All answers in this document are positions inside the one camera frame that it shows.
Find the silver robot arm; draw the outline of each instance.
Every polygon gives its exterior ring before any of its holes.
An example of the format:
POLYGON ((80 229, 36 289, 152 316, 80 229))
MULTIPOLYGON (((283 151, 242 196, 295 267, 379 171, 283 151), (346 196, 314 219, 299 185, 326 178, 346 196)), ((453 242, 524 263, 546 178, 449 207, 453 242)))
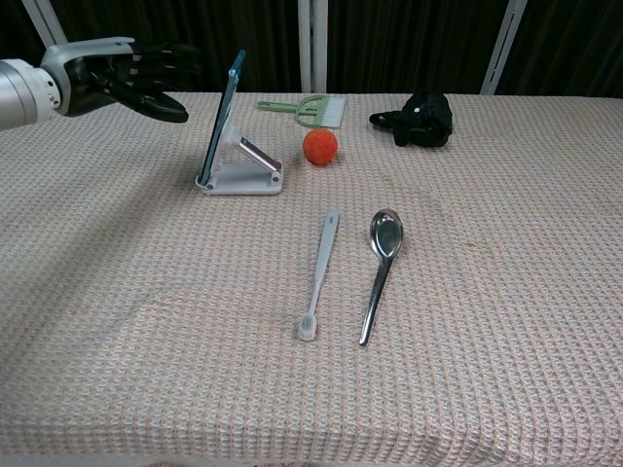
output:
POLYGON ((51 46, 38 68, 0 60, 0 130, 38 124, 53 112, 77 117, 114 102, 184 123, 186 109, 164 92, 186 90, 182 75, 201 72, 198 57, 198 49, 184 44, 109 37, 51 46))
POLYGON ((23 60, 0 60, 0 130, 38 124, 60 107, 56 80, 23 60))

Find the dark background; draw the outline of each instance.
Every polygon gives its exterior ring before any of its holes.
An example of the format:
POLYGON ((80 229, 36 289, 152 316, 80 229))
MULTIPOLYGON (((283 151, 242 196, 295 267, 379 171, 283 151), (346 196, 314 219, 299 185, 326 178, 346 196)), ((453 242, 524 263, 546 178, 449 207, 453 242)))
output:
MULTIPOLYGON (((239 49, 238 89, 300 91, 295 0, 53 0, 69 41, 128 35, 202 49, 195 90, 221 90, 239 49)), ((0 57, 33 65, 44 47, 20 0, 4 0, 0 57)), ((330 92, 478 93, 506 2, 329 1, 330 92)), ((623 1, 529 0, 499 94, 623 97, 623 1)))

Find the white toothbrush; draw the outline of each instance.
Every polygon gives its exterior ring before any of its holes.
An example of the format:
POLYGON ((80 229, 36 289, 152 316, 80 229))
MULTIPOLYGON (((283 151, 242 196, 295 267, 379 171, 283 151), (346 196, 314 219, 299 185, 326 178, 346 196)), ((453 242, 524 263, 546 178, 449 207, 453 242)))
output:
POLYGON ((327 270, 329 256, 331 255, 331 247, 333 246, 333 239, 335 238, 335 232, 338 229, 339 220, 340 212, 337 209, 331 208, 327 211, 327 215, 324 218, 324 228, 322 229, 320 247, 318 248, 318 259, 315 264, 310 309, 308 309, 307 313, 303 315, 301 323, 299 324, 299 339, 301 341, 309 342, 313 341, 315 338, 315 328, 317 324, 315 306, 318 303, 318 295, 320 295, 322 279, 324 278, 324 273, 327 270))

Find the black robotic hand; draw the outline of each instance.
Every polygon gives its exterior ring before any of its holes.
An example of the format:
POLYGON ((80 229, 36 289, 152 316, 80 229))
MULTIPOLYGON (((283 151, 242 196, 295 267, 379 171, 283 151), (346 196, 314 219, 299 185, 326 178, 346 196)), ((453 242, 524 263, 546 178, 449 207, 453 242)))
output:
POLYGON ((119 102, 156 120, 184 123, 186 109, 165 91, 188 89, 187 78, 201 73, 199 55, 186 44, 113 37, 52 46, 41 68, 55 78, 57 112, 67 117, 119 102))

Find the robot finger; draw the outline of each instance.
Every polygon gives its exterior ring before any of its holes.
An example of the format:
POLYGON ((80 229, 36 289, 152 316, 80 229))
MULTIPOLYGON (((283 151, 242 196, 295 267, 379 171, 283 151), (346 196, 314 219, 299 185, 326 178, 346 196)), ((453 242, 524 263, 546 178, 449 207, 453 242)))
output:
POLYGON ((181 43, 139 43, 130 44, 134 62, 197 60, 201 51, 188 44, 181 43))
POLYGON ((136 90, 178 90, 178 91, 190 91, 194 90, 196 86, 193 86, 188 80, 182 79, 182 77, 164 77, 162 75, 137 75, 130 77, 127 84, 135 88, 136 90))
POLYGON ((128 73, 130 76, 162 76, 168 77, 184 74, 199 74, 202 67, 193 61, 179 60, 173 62, 133 62, 128 73))
POLYGON ((171 123, 184 123, 188 113, 182 104, 161 92, 136 90, 124 83, 92 73, 94 82, 107 97, 146 117, 171 123))

